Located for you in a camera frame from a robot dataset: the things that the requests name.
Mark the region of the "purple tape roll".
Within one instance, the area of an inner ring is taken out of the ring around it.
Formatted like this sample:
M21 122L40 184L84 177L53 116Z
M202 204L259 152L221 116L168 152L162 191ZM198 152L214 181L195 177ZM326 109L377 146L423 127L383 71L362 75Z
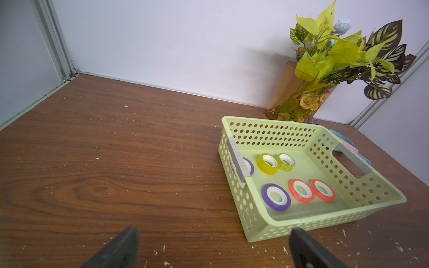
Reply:
M254 168L253 163L248 158L246 158L246 157L243 157L243 160L244 160L244 162L246 164L246 167L247 167L247 169L249 171L250 176L253 176L253 174L255 172L255 168Z
M265 204L276 212L285 212L292 204L289 194L277 184L264 185L261 196Z

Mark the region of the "yellow tape roll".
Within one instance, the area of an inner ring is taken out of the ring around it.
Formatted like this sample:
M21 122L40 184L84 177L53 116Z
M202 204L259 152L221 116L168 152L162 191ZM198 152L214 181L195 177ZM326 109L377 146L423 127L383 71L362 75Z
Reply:
M263 173L268 175L274 175L279 169L276 158L267 153L263 153L259 156L257 166Z

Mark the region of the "clear tape roll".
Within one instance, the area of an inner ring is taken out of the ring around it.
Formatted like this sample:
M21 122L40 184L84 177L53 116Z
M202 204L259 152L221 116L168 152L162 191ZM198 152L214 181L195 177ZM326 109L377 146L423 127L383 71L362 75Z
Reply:
M295 160L288 154L282 153L277 156L277 162L279 165L279 169L284 172L291 172L295 167Z

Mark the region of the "red tape roll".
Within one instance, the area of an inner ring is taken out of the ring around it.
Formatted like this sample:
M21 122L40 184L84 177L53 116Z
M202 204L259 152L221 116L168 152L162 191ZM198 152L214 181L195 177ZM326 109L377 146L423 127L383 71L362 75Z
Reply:
M315 198L310 186L300 179L292 179L288 187L291 195L301 203L311 203Z
M311 179L309 185L319 199L325 202L333 202L336 199L335 191L327 183L319 179Z

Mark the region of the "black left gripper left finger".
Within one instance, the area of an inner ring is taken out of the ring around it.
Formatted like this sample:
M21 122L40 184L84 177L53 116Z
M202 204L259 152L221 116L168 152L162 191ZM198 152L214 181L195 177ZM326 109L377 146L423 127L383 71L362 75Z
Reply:
M85 262L82 268L134 268L139 245L138 229L128 227Z

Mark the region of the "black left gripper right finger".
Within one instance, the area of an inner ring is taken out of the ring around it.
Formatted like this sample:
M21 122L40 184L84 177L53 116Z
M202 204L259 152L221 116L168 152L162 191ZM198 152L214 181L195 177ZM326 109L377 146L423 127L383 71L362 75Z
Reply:
M346 268L343 262L302 228L292 230L289 247L296 268Z

